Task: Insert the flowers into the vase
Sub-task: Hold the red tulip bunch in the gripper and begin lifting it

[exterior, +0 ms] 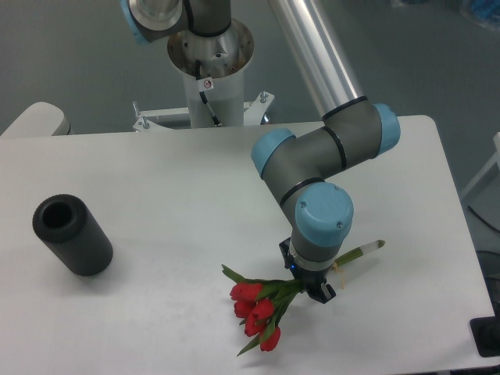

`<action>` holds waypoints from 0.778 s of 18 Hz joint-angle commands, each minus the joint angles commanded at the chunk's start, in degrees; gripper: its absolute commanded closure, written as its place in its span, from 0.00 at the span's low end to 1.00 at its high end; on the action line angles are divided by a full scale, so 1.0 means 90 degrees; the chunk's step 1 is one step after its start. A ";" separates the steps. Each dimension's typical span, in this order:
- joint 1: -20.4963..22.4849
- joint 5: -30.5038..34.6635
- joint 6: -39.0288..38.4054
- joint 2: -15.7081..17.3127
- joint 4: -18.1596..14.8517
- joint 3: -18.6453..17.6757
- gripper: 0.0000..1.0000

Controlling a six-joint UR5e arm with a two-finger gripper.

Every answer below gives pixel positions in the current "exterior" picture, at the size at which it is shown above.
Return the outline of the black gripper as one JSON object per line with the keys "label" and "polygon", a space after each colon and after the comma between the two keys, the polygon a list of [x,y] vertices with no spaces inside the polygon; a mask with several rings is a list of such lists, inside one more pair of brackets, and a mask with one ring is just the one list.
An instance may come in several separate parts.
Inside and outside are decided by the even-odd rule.
{"label": "black gripper", "polygon": [[284,267],[290,270],[293,277],[303,284],[303,293],[310,298],[316,297],[322,304],[328,303],[336,296],[335,290],[327,283],[329,262],[313,262],[303,258],[287,238],[279,244],[281,255],[284,259]]}

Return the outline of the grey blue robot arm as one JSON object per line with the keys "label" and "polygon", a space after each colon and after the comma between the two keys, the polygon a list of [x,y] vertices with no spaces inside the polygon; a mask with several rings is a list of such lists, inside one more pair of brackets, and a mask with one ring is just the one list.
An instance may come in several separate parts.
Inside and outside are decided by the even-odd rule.
{"label": "grey blue robot arm", "polygon": [[[240,127],[262,117],[245,107],[243,72],[254,52],[249,29],[229,1],[123,1],[124,17],[140,43],[167,39],[171,63],[184,80],[193,128]],[[333,27],[318,1],[272,1],[323,126],[301,137],[272,130],[253,146],[259,176],[291,225],[280,250],[285,266],[310,298],[329,302],[327,283],[351,229],[353,204],[333,175],[391,150],[397,116],[362,93]]]}

